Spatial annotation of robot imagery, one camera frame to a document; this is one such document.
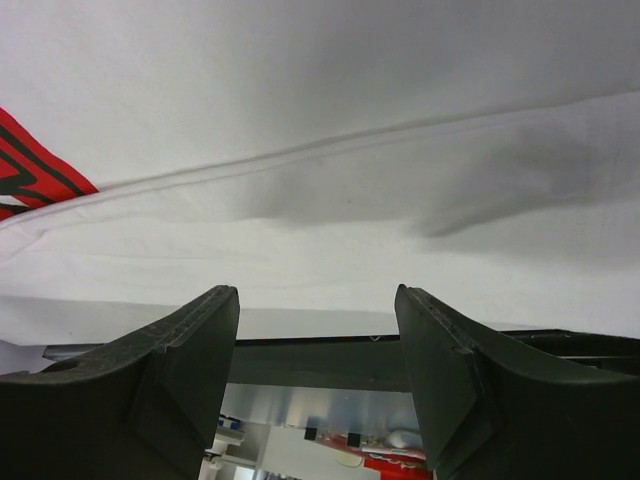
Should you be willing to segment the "white t-shirt with red print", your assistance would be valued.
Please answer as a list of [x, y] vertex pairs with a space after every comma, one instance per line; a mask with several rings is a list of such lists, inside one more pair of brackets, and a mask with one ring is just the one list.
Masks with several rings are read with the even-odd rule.
[[639, 333], [635, 1], [5, 1], [1, 337]]

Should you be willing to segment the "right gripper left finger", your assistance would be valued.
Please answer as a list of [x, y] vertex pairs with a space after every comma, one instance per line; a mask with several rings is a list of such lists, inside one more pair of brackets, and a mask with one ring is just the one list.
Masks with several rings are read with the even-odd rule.
[[217, 286], [38, 373], [1, 379], [5, 479], [195, 479], [214, 441], [239, 323]]

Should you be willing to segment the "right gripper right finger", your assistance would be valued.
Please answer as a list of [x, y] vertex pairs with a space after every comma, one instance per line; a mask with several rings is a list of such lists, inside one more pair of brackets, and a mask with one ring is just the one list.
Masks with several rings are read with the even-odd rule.
[[395, 312], [426, 463], [440, 479], [635, 479], [639, 343], [499, 332], [419, 288]]

